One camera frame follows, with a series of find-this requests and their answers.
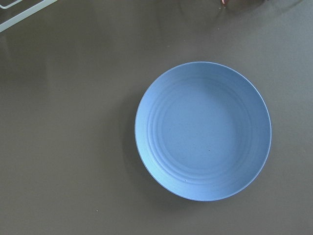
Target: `plate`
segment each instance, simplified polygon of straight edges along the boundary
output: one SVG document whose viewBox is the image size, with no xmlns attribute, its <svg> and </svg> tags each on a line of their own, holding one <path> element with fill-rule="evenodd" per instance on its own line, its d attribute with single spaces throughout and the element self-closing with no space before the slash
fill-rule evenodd
<svg viewBox="0 0 313 235">
<path fill-rule="evenodd" d="M 140 157 L 172 193 L 197 201 L 247 187 L 268 157 L 271 124 L 256 88 L 211 62 L 174 67 L 147 89 L 135 119 Z"/>
</svg>

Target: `tabletop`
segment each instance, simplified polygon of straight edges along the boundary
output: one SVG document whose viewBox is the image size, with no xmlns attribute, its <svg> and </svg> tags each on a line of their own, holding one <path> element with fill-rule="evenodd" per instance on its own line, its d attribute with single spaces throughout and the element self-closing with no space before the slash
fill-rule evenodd
<svg viewBox="0 0 313 235">
<path fill-rule="evenodd" d="M 311 0 L 58 0 L 0 33 L 0 234 L 311 235 L 312 12 Z M 271 117 L 262 172 L 215 202 L 160 186 L 134 139 L 145 90 L 191 61 L 240 72 Z"/>
</svg>

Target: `white rack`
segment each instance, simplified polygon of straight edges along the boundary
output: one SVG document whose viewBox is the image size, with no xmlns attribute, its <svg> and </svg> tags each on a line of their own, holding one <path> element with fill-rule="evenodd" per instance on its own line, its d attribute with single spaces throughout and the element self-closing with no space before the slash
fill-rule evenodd
<svg viewBox="0 0 313 235">
<path fill-rule="evenodd" d="M 18 4 L 21 1 L 22 0 L 16 0 L 7 6 L 3 6 L 0 4 L 0 8 L 5 10 L 5 9 L 8 9 L 8 8 Z M 12 25 L 20 22 L 21 20 L 25 19 L 26 17 L 36 13 L 37 11 L 45 8 L 46 6 L 49 6 L 50 4 L 52 4 L 56 1 L 57 0 L 42 0 L 40 3 L 33 5 L 32 7 L 28 8 L 27 10 L 25 10 L 25 11 L 19 13 L 18 15 L 8 19 L 7 21 L 1 23 L 0 24 L 0 32 L 6 30 L 8 27 L 11 27 Z"/>
</svg>

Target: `plate's inner surface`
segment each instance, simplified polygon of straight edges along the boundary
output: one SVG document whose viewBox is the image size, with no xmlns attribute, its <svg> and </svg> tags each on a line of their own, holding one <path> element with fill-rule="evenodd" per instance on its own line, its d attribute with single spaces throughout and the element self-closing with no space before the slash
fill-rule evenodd
<svg viewBox="0 0 313 235">
<path fill-rule="evenodd" d="M 170 191 L 216 200 L 248 185 L 270 144 L 264 102 L 240 74 L 190 63 L 163 74 L 140 103 L 136 140 L 144 164 Z"/>
</svg>

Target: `blue bowl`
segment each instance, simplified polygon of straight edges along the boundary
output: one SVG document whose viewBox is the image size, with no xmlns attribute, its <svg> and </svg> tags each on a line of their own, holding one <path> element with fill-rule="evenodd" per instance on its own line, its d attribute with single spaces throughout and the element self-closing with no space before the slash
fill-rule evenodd
<svg viewBox="0 0 313 235">
<path fill-rule="evenodd" d="M 216 63 L 174 67 L 148 88 L 136 114 L 141 159 L 178 196 L 215 201 L 247 187 L 268 157 L 266 105 L 241 74 Z"/>
</svg>

